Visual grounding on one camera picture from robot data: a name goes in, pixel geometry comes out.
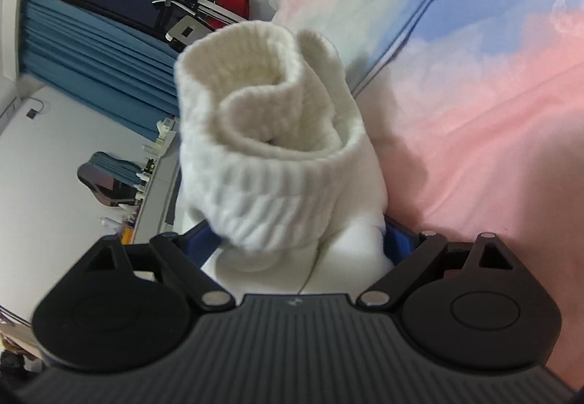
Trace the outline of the white knit zip sweater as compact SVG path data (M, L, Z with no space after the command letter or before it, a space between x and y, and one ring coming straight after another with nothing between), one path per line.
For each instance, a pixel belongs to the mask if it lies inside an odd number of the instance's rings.
M334 45L238 23L174 67L181 199L221 245L204 270L236 297L357 296L390 270L387 191Z

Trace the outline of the white dressing table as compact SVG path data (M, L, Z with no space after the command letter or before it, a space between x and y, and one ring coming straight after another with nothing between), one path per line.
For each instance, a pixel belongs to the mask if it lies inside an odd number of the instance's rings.
M135 203L122 225L123 245L146 243L173 229L181 182L179 119L165 118L156 128L157 139L143 145L146 163L137 174Z

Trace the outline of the arched table mirror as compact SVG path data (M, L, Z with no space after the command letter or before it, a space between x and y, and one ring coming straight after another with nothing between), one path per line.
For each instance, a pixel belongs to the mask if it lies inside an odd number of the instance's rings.
M94 153L77 169L77 179L103 205L118 207L135 202L138 174L142 169L131 161L121 160L105 152Z

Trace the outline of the blue curtain left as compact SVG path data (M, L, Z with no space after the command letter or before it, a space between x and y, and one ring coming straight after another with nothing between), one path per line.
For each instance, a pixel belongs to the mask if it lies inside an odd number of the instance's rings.
M149 140L179 115L167 44L61 0L21 0L19 68Z

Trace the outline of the pastel pink blue bedsheet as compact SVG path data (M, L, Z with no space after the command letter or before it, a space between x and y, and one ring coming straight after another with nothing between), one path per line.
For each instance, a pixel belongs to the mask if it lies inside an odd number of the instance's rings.
M379 158L388 214L497 234L562 315L549 367L583 383L583 0L282 0L327 37Z

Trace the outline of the white drying rack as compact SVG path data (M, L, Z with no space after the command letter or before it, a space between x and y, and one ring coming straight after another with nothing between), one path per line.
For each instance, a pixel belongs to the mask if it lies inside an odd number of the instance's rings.
M233 23L227 12L210 0L153 0L156 32L169 44L181 45L189 37L206 34Z

